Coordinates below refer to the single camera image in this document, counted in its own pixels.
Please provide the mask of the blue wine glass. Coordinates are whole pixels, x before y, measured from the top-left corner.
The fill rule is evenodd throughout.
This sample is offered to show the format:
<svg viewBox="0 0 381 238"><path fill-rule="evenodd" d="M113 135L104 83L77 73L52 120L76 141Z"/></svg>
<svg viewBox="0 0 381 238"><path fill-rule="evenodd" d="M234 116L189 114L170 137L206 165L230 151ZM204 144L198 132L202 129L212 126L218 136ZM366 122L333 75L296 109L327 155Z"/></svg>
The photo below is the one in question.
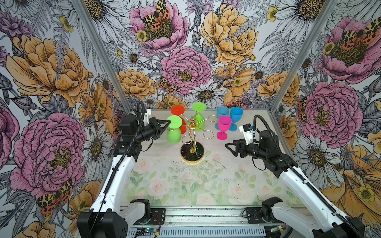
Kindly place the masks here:
<svg viewBox="0 0 381 238"><path fill-rule="evenodd" d="M217 113L217 115L216 115L217 116L217 122L215 124L215 129L219 131L219 126L218 126L219 125L219 123L218 123L219 118L221 116L229 116L230 110L226 107L221 106L221 107L217 108L216 113Z"/></svg>
<svg viewBox="0 0 381 238"><path fill-rule="evenodd" d="M236 131L238 129L238 126L236 125L236 123L242 118L243 116L243 109L239 108L239 107L233 107L230 111L230 118L232 120L232 124L231 124L231 127L230 127L230 131Z"/></svg>

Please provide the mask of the green wine glass front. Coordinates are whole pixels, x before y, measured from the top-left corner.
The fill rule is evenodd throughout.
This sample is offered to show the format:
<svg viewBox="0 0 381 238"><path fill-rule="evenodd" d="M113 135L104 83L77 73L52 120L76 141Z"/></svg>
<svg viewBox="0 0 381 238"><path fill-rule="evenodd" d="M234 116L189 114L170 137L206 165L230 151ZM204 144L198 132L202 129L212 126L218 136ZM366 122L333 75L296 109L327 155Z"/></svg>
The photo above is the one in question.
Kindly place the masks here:
<svg viewBox="0 0 381 238"><path fill-rule="evenodd" d="M179 116L169 116L168 120L171 121L169 124L167 130L167 141L170 144L177 144L181 140L181 130L180 127L182 126L182 119Z"/></svg>

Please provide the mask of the blue wine glass front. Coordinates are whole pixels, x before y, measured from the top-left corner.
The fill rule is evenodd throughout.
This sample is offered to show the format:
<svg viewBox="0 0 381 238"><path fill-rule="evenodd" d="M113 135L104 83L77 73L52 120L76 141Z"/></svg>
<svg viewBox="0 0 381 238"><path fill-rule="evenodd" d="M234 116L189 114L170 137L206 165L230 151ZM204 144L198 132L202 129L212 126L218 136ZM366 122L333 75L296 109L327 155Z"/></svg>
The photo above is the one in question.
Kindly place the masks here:
<svg viewBox="0 0 381 238"><path fill-rule="evenodd" d="M216 113L217 113L217 115L216 115L217 116L217 122L215 124L215 129L219 131L219 126L218 126L219 125L219 123L218 123L219 118L221 116L229 116L230 110L226 107L221 106L221 107L217 108Z"/></svg>

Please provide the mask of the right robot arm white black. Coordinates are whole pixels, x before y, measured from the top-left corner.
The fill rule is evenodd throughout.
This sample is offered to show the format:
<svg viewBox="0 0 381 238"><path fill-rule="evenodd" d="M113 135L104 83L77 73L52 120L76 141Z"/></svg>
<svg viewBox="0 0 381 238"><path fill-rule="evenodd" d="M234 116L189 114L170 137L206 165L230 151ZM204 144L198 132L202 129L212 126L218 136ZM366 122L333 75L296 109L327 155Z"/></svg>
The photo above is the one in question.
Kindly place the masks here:
<svg viewBox="0 0 381 238"><path fill-rule="evenodd" d="M312 215L309 218L272 197L263 202L264 220L282 221L306 238L364 237L362 221L341 211L310 182L293 159L281 151L273 131L261 131L258 140L234 140L225 147L236 157L263 160L265 167L297 195Z"/></svg>

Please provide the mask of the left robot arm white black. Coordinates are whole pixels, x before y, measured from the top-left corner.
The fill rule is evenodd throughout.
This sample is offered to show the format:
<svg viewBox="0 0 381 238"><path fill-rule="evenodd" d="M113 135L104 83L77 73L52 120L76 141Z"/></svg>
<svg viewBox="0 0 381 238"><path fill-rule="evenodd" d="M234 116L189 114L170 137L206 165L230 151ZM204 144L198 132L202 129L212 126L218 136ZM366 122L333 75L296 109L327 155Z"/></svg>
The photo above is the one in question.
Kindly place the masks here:
<svg viewBox="0 0 381 238"><path fill-rule="evenodd" d="M170 123L170 120L152 117L145 124L143 116L133 114L121 119L121 135L117 138L111 168L99 196L90 209L77 218L82 238L125 238L136 222L154 220L147 199L135 199L121 210L122 191L138 161L142 142L159 139Z"/></svg>

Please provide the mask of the pink wine glass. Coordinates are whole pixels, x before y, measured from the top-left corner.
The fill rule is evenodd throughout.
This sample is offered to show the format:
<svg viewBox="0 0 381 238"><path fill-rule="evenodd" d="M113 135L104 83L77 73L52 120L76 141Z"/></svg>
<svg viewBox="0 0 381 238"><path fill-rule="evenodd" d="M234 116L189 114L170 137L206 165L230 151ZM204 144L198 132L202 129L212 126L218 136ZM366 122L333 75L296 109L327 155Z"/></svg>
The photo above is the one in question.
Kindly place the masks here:
<svg viewBox="0 0 381 238"><path fill-rule="evenodd" d="M224 141L228 138L227 131L230 129L232 120L229 116L221 116L218 119L219 132L217 133L217 138Z"/></svg>

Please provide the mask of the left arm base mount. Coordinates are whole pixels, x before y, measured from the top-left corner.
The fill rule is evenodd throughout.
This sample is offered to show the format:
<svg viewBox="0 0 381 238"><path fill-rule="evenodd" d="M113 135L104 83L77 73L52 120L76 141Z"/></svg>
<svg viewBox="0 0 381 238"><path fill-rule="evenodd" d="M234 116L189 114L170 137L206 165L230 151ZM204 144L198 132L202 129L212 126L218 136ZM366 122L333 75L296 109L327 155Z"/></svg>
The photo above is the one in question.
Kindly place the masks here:
<svg viewBox="0 0 381 238"><path fill-rule="evenodd" d="M165 208L151 208L150 216L148 218L141 218L135 225L164 225L166 217Z"/></svg>

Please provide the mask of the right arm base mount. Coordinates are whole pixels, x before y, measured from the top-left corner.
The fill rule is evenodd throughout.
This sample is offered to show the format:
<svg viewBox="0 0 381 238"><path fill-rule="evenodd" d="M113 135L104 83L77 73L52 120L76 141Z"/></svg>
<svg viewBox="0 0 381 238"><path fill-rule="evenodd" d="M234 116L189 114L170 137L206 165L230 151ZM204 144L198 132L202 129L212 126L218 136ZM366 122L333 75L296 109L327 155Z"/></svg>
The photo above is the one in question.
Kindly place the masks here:
<svg viewBox="0 0 381 238"><path fill-rule="evenodd" d="M271 210L266 207L247 207L243 210L241 216L246 218L249 224L282 223L282 221L275 219Z"/></svg>

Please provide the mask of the green wine glass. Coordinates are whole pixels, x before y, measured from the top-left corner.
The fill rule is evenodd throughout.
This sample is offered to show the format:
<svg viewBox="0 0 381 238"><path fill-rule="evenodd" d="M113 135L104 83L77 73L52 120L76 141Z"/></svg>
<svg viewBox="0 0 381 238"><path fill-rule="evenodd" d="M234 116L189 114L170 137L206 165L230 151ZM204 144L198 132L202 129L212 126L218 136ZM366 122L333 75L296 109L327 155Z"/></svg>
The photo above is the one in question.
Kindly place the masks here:
<svg viewBox="0 0 381 238"><path fill-rule="evenodd" d="M196 102L192 105L192 109L196 112L196 114L193 116L195 119L195 131L204 130L205 119L201 112L206 109L206 105L201 102Z"/></svg>
<svg viewBox="0 0 381 238"><path fill-rule="evenodd" d="M170 144L177 144L181 140L181 130L180 127L182 126L182 119L179 116L169 116L168 120L171 121L169 124L167 130L167 141Z"/></svg>

